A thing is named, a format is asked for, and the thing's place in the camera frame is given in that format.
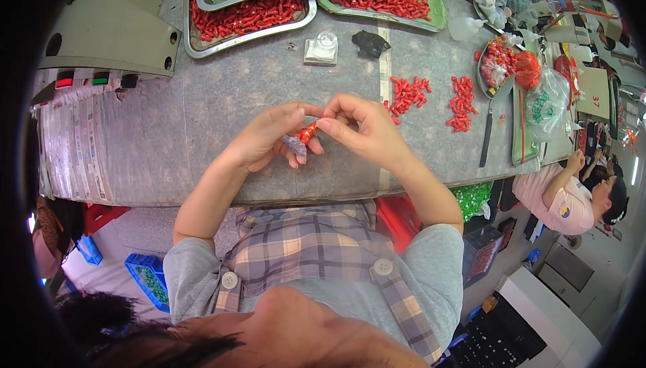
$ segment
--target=red packaging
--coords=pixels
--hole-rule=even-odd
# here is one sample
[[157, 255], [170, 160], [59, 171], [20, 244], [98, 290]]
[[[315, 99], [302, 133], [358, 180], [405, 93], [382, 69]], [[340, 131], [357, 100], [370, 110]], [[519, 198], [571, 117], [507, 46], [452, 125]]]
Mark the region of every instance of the red packaging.
[[541, 66], [536, 54], [531, 51], [516, 54], [516, 83], [525, 89], [533, 89], [538, 86], [540, 78]]

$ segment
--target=workbench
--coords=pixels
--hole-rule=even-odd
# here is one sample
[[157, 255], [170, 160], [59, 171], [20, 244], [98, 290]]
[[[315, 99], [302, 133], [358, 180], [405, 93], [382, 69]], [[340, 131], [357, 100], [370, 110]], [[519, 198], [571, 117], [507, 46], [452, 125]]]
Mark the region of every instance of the workbench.
[[[476, 17], [470, 2], [445, 3], [449, 20]], [[159, 17], [182, 29], [182, 7], [183, 0], [164, 0]], [[390, 41], [390, 60], [382, 60], [381, 76], [379, 60], [357, 56], [351, 36], [361, 30], [386, 35]], [[305, 39], [315, 38], [321, 31], [331, 31], [338, 37], [335, 67], [303, 65]], [[324, 107], [339, 92], [381, 101], [388, 89], [380, 88], [384, 85], [380, 78], [387, 80], [384, 78], [390, 76], [412, 80], [417, 75], [430, 80], [433, 92], [426, 95], [428, 103], [402, 115], [399, 131], [413, 152], [447, 186], [538, 170], [537, 161], [516, 168], [512, 165], [513, 112], [508, 98], [492, 103], [489, 158], [486, 167], [478, 166], [489, 99], [477, 86], [473, 53], [481, 51], [492, 38], [493, 34], [483, 28], [475, 38], [457, 42], [451, 40], [447, 30], [416, 31], [371, 19], [335, 16], [319, 8], [314, 20], [302, 29], [251, 41], [203, 60], [193, 60], [180, 47], [173, 78], [143, 80], [123, 101], [114, 93], [105, 93], [74, 108], [43, 107], [41, 117], [50, 124], [50, 134], [45, 135], [50, 138], [56, 129], [70, 129], [74, 122], [70, 114], [83, 120], [83, 115], [93, 112], [93, 163], [98, 173], [87, 179], [90, 186], [100, 181], [105, 195], [92, 195], [89, 201], [78, 187], [80, 183], [76, 190], [69, 184], [69, 173], [76, 169], [77, 162], [73, 156], [67, 160], [69, 143], [63, 137], [73, 140], [73, 133], [61, 133], [57, 142], [44, 143], [49, 148], [46, 163], [52, 193], [104, 204], [177, 206], [211, 161], [263, 109], [292, 100]], [[288, 49], [289, 43], [298, 47]], [[453, 128], [445, 125], [454, 116], [448, 107], [449, 100], [455, 97], [453, 75], [473, 80], [473, 106], [480, 114], [472, 115], [467, 133], [453, 133]], [[501, 114], [507, 118], [499, 125]], [[276, 156], [268, 167], [247, 178], [234, 204], [307, 204], [403, 190], [387, 171], [363, 161], [323, 133], [319, 138], [325, 154], [310, 155], [308, 163], [298, 170]], [[550, 143], [544, 164], [569, 155], [572, 145], [567, 139], [561, 141]]]

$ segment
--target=plaid shirt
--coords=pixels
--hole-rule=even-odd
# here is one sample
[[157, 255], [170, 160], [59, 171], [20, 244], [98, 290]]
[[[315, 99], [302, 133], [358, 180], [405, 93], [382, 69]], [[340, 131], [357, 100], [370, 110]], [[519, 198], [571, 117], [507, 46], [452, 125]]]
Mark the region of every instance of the plaid shirt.
[[[241, 297], [300, 278], [338, 278], [379, 285], [404, 337], [429, 363], [439, 344], [417, 300], [401, 278], [393, 244], [375, 231], [374, 201], [328, 206], [241, 210], [240, 241], [227, 252], [220, 277], [233, 271], [238, 283], [220, 285], [214, 312], [238, 312]], [[393, 261], [389, 275], [375, 272], [378, 259]]]

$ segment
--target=shirt button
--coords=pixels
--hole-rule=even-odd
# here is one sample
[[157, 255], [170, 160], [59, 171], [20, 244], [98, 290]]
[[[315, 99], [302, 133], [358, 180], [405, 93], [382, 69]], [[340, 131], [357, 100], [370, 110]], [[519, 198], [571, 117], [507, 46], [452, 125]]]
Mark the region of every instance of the shirt button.
[[387, 259], [379, 259], [375, 262], [375, 272], [379, 275], [389, 275], [393, 271], [393, 262]]
[[226, 289], [234, 289], [238, 285], [238, 275], [233, 271], [222, 274], [222, 286]]

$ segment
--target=gray t-shirt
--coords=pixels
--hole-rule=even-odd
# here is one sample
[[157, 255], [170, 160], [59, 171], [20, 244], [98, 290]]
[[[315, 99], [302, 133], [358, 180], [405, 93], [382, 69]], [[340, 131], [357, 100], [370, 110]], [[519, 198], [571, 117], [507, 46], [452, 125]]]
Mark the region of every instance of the gray t-shirt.
[[[396, 259], [402, 278], [431, 324], [442, 350], [448, 347], [462, 309], [462, 237], [451, 225], [418, 233]], [[218, 260], [201, 239], [184, 239], [164, 258], [174, 324], [213, 312], [220, 280]], [[369, 282], [303, 278], [289, 285], [336, 313], [371, 323], [408, 345], [379, 287]], [[259, 296], [240, 299], [240, 312], [254, 310]]]

